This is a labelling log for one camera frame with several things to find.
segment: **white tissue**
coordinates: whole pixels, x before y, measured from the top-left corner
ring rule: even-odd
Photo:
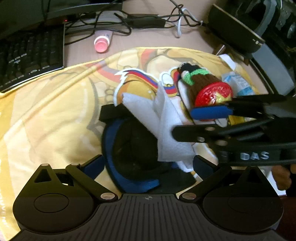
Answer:
[[[162,85],[158,86],[154,101],[123,93],[123,104],[157,137],[158,161],[174,161],[184,172],[193,170],[195,152],[192,145],[187,142],[177,142],[172,137],[172,128],[182,125],[182,122]]]

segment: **desk surface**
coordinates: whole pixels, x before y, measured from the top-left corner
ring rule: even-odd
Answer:
[[[94,50],[94,36],[65,47],[66,67],[106,58],[119,51],[134,47],[184,47],[212,53],[218,46],[219,40],[212,34],[206,34],[204,28],[182,30],[181,38],[176,38],[175,29],[144,29],[133,30],[130,36],[113,34],[110,47],[106,53],[97,53]],[[66,42],[82,38],[84,35],[66,37]],[[240,59],[241,64],[260,93],[267,93],[266,88],[251,66],[246,66]]]

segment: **silver bolt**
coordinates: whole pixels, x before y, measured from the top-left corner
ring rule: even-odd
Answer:
[[[187,199],[187,200],[193,200],[196,198],[196,195],[192,192],[186,192],[182,194],[182,197]]]
[[[216,145],[218,146],[227,146],[228,145],[228,142],[227,141],[224,141],[224,140],[217,140],[215,142]]]
[[[208,126],[205,128],[206,131],[214,131],[215,130],[215,127],[212,127],[212,126]]]
[[[205,141],[205,139],[204,139],[203,137],[198,137],[197,140],[198,140],[199,142],[204,142],[204,141]]]
[[[105,200],[111,200],[111,199],[115,198],[115,195],[110,192],[105,192],[101,195],[101,198],[105,199]]]

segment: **plush toy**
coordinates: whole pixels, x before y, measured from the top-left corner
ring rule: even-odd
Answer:
[[[208,106],[231,100],[233,96],[230,85],[222,82],[207,69],[198,65],[183,63],[178,71],[185,83],[189,85],[188,94],[194,99],[195,107]]]

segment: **yellow cloth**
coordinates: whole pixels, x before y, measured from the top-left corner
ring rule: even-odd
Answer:
[[[201,51],[134,48],[47,74],[0,98],[0,228],[6,240],[19,232],[13,202],[40,164],[65,168],[101,153],[100,108],[113,103],[114,92],[116,102],[122,92],[153,98],[153,87],[122,70],[137,68],[170,86],[172,67],[182,62],[206,67],[217,77],[231,71],[219,57]],[[241,66],[235,71],[252,84]],[[96,180],[120,195],[106,171]]]

